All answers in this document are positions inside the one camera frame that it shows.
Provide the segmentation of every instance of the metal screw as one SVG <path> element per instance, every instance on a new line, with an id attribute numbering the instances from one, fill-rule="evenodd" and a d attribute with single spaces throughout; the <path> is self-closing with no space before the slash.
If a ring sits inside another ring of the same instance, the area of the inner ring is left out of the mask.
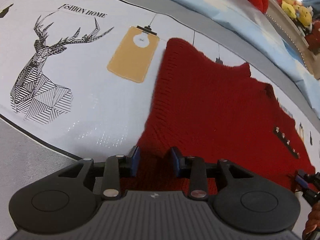
<path id="1" fill-rule="evenodd" d="M 203 198 L 207 195 L 207 193 L 203 190 L 196 189 L 196 190 L 191 191 L 190 195 L 195 198 Z"/>
<path id="2" fill-rule="evenodd" d="M 119 191 L 117 191 L 116 189 L 113 189 L 113 188 L 108 188 L 103 192 L 103 194 L 106 197 L 116 197 L 119 195 Z"/>

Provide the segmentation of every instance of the white logo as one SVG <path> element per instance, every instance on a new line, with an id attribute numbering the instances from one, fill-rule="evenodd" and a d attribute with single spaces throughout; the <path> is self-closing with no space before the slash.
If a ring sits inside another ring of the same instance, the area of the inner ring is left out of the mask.
<path id="1" fill-rule="evenodd" d="M 153 193 L 153 194 L 150 195 L 150 197 L 157 198 L 157 197 L 159 197 L 159 194 L 158 193 Z"/>

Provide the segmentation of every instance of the blue fabric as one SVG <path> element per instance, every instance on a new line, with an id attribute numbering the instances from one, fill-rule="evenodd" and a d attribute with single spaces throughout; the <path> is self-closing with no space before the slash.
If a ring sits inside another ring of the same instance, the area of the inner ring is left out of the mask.
<path id="1" fill-rule="evenodd" d="M 320 83 L 276 33 L 265 16 L 247 0 L 173 0 L 236 32 L 262 52 L 299 87 L 320 117 Z"/>

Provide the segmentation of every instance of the geometric deer print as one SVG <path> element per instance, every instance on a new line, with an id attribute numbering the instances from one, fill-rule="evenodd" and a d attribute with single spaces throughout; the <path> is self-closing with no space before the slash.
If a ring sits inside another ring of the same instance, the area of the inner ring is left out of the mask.
<path id="1" fill-rule="evenodd" d="M 93 42 L 113 29 L 112 27 L 97 36 L 100 27 L 95 19 L 95 29 L 89 35 L 85 34 L 82 38 L 77 39 L 80 33 L 79 28 L 72 37 L 61 38 L 56 44 L 47 46 L 47 30 L 53 23 L 41 29 L 43 27 L 42 22 L 53 13 L 45 16 L 42 20 L 40 20 L 40 16 L 36 21 L 34 31 L 39 37 L 34 44 L 36 52 L 20 72 L 10 92 L 11 105 L 14 111 L 25 114 L 25 119 L 42 124 L 48 124 L 60 114 L 70 112 L 73 99 L 69 88 L 53 83 L 42 73 L 47 58 L 65 51 L 67 49 L 65 45 Z"/>

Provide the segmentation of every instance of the ribbed gray panel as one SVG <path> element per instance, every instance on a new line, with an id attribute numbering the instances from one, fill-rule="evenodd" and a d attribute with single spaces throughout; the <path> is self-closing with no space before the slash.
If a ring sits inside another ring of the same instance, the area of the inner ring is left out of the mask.
<path id="1" fill-rule="evenodd" d="M 205 202 L 181 191 L 129 191 L 121 200 L 106 201 L 87 224 L 73 231 L 40 236 L 19 231 L 10 240 L 298 240 L 290 231 L 275 235 L 238 232 L 218 220 Z"/>

